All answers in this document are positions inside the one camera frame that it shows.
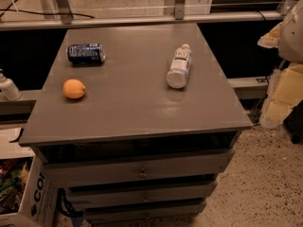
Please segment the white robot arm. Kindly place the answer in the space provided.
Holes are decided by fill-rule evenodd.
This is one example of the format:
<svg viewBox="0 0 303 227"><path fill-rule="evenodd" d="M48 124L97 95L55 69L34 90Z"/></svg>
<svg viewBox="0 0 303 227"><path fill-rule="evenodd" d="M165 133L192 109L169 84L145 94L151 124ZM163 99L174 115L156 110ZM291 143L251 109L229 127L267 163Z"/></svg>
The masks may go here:
<svg viewBox="0 0 303 227"><path fill-rule="evenodd" d="M295 4L282 22L278 54L290 62L303 62L303 0Z"/></svg>

